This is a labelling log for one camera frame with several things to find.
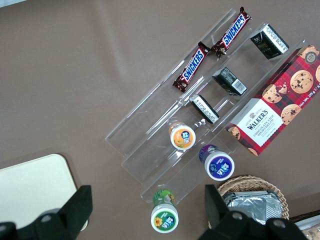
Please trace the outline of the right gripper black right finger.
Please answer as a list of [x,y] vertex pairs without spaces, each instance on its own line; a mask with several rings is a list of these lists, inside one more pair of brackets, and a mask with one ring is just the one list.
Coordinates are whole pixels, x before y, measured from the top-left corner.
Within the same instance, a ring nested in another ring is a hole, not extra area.
[[305,240],[306,236],[291,221],[270,218],[260,224],[240,211],[231,211],[213,184],[205,185],[205,211],[211,228],[200,240]]

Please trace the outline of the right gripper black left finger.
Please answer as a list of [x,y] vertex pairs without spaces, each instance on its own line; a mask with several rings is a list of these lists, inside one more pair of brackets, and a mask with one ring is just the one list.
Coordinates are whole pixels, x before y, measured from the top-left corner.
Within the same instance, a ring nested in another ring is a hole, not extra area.
[[82,185],[56,213],[47,213],[16,229],[13,222],[0,224],[2,240],[75,240],[93,211],[92,187]]

